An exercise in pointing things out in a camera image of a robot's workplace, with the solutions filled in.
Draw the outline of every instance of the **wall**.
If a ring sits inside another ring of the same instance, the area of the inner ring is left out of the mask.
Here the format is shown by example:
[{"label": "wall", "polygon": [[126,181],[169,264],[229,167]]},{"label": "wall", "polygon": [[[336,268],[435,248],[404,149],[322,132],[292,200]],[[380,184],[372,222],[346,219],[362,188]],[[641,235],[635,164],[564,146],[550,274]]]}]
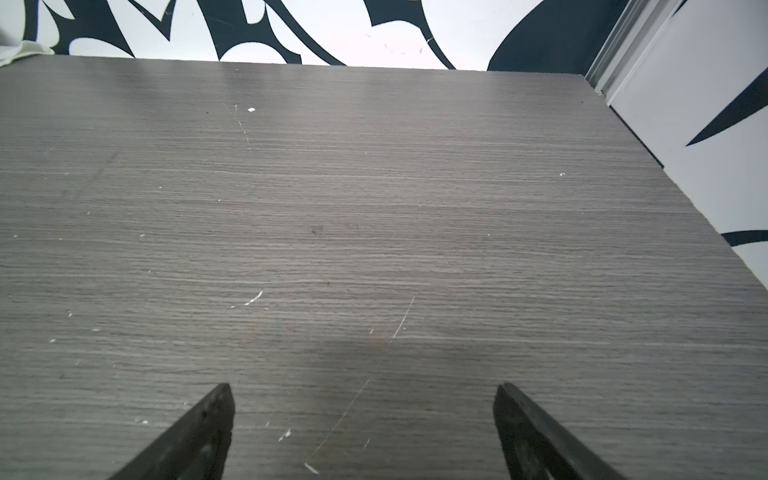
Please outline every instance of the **wall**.
[{"label": "wall", "polygon": [[0,0],[56,53],[583,74],[627,0]]},{"label": "wall", "polygon": [[768,2],[685,2],[612,106],[768,286]]}]

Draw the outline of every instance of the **white scratch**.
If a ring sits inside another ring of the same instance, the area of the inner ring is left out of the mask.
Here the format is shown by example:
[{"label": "white scratch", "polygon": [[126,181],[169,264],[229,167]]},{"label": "white scratch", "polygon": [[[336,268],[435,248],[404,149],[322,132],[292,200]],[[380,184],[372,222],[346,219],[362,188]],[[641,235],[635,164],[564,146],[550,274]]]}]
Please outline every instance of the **white scratch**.
[{"label": "white scratch", "polygon": [[408,305],[408,309],[406,310],[406,314],[402,316],[402,320],[400,321],[400,326],[397,327],[397,331],[395,331],[395,335],[392,335],[392,338],[395,338],[397,336],[397,333],[400,331],[400,328],[402,328],[402,324],[406,321],[406,317],[408,316],[408,312],[411,311],[411,305],[413,305],[413,300],[415,300],[416,297],[414,296],[411,298],[411,303]]},{"label": "white scratch", "polygon": [[326,441],[328,440],[328,438],[329,438],[329,437],[330,437],[330,436],[331,436],[331,435],[332,435],[332,434],[333,434],[333,433],[336,431],[336,428],[338,428],[338,427],[339,427],[339,424],[341,424],[341,421],[342,421],[342,420],[344,420],[344,417],[346,417],[346,414],[347,414],[347,413],[349,413],[349,409],[351,409],[351,408],[352,408],[352,405],[354,405],[354,404],[355,404],[355,400],[357,400],[357,397],[359,397],[359,396],[360,396],[360,394],[362,393],[362,391],[366,389],[366,387],[368,386],[368,382],[370,382],[370,381],[371,381],[371,379],[367,379],[367,380],[366,380],[366,384],[365,384],[365,385],[363,385],[363,386],[362,386],[362,388],[361,388],[361,389],[360,389],[360,390],[357,392],[357,395],[355,395],[355,398],[354,398],[354,399],[352,399],[352,401],[351,401],[351,402],[349,403],[349,405],[346,407],[346,410],[344,410],[344,413],[342,413],[342,414],[341,414],[341,418],[339,418],[339,421],[338,421],[338,422],[336,422],[336,424],[333,426],[333,428],[331,429],[331,431],[330,431],[330,432],[328,432],[328,435],[326,435],[326,437],[323,439],[323,441],[320,443],[320,445],[318,445],[318,446],[317,446],[317,448],[315,449],[315,451],[314,451],[314,452],[312,452],[312,455],[310,455],[310,458],[312,458],[312,457],[313,457],[313,456],[314,456],[314,455],[315,455],[315,454],[316,454],[316,453],[317,453],[317,452],[318,452],[318,451],[319,451],[319,450],[320,450],[320,449],[323,447],[323,445],[325,445],[325,443],[326,443]]},{"label": "white scratch", "polygon": [[261,296],[261,294],[262,294],[262,293],[264,293],[264,291],[263,291],[263,290],[262,290],[262,291],[260,291],[260,292],[259,292],[259,294],[258,294],[258,295],[256,295],[254,298],[252,298],[252,299],[248,300],[247,302],[245,302],[245,303],[244,303],[244,305],[245,305],[245,306],[249,306],[251,303],[253,303],[253,302],[257,301],[257,300],[259,299],[259,297]]}]

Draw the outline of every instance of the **wood grain surface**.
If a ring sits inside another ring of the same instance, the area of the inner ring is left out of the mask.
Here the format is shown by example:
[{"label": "wood grain surface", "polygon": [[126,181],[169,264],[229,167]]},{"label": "wood grain surface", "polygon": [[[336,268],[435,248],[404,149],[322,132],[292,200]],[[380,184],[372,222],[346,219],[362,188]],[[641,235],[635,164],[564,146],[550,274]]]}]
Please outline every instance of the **wood grain surface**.
[{"label": "wood grain surface", "polygon": [[504,381],[630,478],[765,478],[768,294],[580,77],[62,56],[0,105],[3,479],[219,382],[225,478],[504,478]]}]

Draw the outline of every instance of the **white wall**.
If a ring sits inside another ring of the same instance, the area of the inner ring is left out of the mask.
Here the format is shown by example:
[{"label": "white wall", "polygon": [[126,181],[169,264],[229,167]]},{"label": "white wall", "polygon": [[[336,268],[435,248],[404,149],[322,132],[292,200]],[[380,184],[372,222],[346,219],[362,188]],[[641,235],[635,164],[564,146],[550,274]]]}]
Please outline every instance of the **white wall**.
[{"label": "white wall", "polygon": [[[768,230],[768,108],[686,145],[766,68],[767,0],[690,0],[612,102],[719,233]],[[768,242],[734,249],[768,286]]]}]

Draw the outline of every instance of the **wall mural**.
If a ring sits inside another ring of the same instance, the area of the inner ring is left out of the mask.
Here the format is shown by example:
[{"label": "wall mural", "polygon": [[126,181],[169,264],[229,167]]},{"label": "wall mural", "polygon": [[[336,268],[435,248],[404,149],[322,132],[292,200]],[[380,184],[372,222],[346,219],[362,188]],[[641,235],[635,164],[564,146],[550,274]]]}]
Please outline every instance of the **wall mural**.
[{"label": "wall mural", "polygon": [[583,74],[627,0],[2,0],[57,54]]}]

